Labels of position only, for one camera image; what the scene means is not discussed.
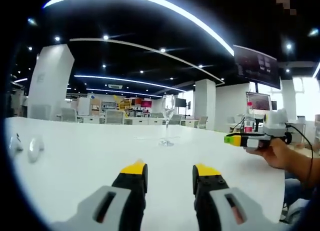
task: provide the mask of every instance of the window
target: window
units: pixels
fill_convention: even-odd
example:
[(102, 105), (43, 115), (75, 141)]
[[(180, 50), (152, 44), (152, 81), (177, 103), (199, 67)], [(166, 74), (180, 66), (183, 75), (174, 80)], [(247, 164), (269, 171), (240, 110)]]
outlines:
[(179, 115), (190, 115), (193, 116), (193, 110), (194, 110), (194, 91), (190, 90), (187, 92), (181, 92), (178, 94), (179, 99), (186, 100), (187, 107), (179, 107), (178, 108), (178, 114)]
[[(284, 108), (281, 83), (280, 89), (258, 83), (258, 91), (260, 94), (270, 95), (271, 101), (276, 101), (277, 110)], [(250, 82), (250, 92), (256, 92), (256, 85), (254, 82)]]
[(315, 78), (294, 77), (296, 115), (305, 116), (307, 121), (314, 121), (320, 114), (320, 87)]

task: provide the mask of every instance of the black cable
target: black cable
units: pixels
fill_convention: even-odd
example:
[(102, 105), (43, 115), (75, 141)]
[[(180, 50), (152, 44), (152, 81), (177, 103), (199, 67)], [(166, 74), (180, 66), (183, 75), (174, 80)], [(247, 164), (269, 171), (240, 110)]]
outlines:
[(244, 120), (245, 120), (245, 118), (243, 117), (243, 118), (241, 119), (241, 121), (240, 121), (236, 126), (233, 127), (231, 133), (233, 133), (233, 131), (235, 130), (235, 128), (236, 128), (239, 124), (241, 124)]
[(295, 129), (296, 131), (298, 131), (299, 134), (302, 135), (302, 137), (304, 137), (304, 139), (308, 142), (308, 144), (310, 145), (310, 149), (311, 149), (311, 164), (310, 164), (310, 168), (309, 168), (309, 173), (308, 173), (308, 176), (306, 177), (306, 180), (304, 182), (304, 187), (308, 187), (308, 184), (309, 184), (309, 180), (310, 180), (310, 176), (311, 176), (311, 172), (312, 172), (312, 165), (314, 163), (314, 150), (312, 148), (312, 144), (310, 143), (310, 141), (306, 138), (306, 136), (304, 136), (304, 134), (302, 132), (300, 132), (299, 129), (297, 129), (295, 126), (292, 126), (290, 124), (285, 124), (288, 128), (293, 128)]

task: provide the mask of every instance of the white tabletop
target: white tabletop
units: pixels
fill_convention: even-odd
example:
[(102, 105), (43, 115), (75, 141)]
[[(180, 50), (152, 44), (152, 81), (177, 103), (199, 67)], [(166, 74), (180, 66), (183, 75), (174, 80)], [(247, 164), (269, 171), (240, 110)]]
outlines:
[[(77, 205), (120, 170), (143, 159), (148, 164), (148, 193), (141, 230), (196, 231), (192, 167), (203, 163), (222, 172), (230, 187), (238, 187), (258, 202), (263, 214), (277, 223), (284, 199), (284, 171), (271, 168), (259, 156), (224, 144), (224, 134), (169, 126), (172, 147), (160, 146), (164, 125), (101, 125), (7, 119), (24, 151), (14, 159), (16, 175), (35, 210), (49, 223), (66, 221)], [(36, 163), (27, 158), (28, 143), (42, 135), (44, 148)]]

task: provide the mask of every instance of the monitor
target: monitor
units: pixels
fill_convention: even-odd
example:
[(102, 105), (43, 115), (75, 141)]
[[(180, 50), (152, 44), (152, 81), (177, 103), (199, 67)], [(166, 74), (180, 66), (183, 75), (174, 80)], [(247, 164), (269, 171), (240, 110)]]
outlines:
[(277, 110), (277, 101), (271, 101), (272, 110)]
[(280, 89), (277, 59), (238, 45), (233, 46), (237, 74), (249, 81)]
[(265, 115), (272, 107), (271, 98), (268, 94), (246, 92), (246, 101), (252, 103), (252, 109), (255, 115)]
[(176, 107), (187, 107), (187, 100), (182, 98), (175, 99), (175, 106)]
[(152, 101), (150, 100), (142, 100), (141, 101), (141, 108), (151, 108)]

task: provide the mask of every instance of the person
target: person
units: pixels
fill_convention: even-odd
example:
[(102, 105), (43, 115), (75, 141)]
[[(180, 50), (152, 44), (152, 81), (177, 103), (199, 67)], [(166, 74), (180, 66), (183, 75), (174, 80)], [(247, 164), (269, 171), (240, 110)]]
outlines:
[(313, 159), (310, 171), (311, 158), (290, 149), (280, 138), (272, 139), (268, 148), (246, 151), (262, 156), (271, 167), (284, 169), (296, 178), (286, 183), (284, 202), (288, 206), (299, 198), (310, 199), (314, 194), (314, 188), (320, 182), (320, 158)]

